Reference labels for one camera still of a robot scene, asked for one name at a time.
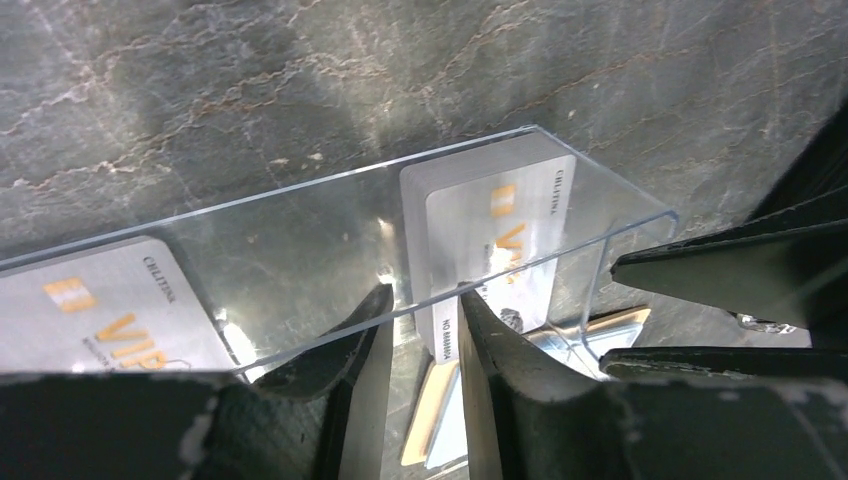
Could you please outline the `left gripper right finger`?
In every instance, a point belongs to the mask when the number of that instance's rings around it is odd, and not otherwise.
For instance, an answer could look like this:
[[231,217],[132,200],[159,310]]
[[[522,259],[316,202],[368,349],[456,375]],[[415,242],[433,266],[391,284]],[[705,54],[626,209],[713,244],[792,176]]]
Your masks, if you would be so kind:
[[473,479],[843,479],[847,381],[606,381],[558,362],[472,288],[460,370]]

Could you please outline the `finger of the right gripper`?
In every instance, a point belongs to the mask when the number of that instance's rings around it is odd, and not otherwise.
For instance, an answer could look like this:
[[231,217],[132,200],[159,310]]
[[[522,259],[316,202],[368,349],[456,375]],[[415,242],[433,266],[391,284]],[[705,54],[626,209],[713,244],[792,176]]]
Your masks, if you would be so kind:
[[748,220],[620,256],[613,281],[813,329],[847,318],[847,108],[816,134]]
[[832,350],[764,347],[639,347],[612,349],[600,370],[620,380],[705,377],[826,378],[847,381],[847,354]]

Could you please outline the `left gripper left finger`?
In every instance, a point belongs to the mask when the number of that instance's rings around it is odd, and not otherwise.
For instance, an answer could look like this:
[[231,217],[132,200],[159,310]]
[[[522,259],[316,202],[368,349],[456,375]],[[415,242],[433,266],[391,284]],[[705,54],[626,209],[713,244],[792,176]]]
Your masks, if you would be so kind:
[[394,291],[376,285],[324,344],[252,383],[224,372],[5,374],[5,479],[341,477],[354,394],[389,359]]

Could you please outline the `tan leather card holder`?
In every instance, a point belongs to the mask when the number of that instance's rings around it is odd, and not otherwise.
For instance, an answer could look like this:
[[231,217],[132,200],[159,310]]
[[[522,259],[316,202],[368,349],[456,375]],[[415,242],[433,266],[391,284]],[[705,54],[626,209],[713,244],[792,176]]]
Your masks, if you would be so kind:
[[[526,338],[570,369],[589,378],[606,381],[610,376],[600,370],[600,357],[612,349],[631,347],[650,312],[651,309],[643,305],[597,317],[588,322],[580,340],[567,341],[548,329],[535,330]],[[414,409],[400,465],[434,470],[466,454],[458,363],[431,363]]]

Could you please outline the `clear acrylic card stand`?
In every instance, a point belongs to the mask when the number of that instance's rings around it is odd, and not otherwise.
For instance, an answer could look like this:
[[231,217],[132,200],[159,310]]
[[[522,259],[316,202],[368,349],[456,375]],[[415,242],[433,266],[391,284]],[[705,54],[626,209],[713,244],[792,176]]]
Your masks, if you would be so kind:
[[582,331],[619,241],[652,242],[676,230],[676,213],[538,126],[440,147],[378,165],[91,237],[30,244],[3,254],[5,270],[139,236],[164,241],[190,282],[235,366],[254,382],[295,355],[324,344],[378,284],[394,291],[375,324],[395,338],[427,345],[415,314],[399,175],[412,164],[502,139],[541,133],[577,158],[564,238],[546,322],[538,329]]

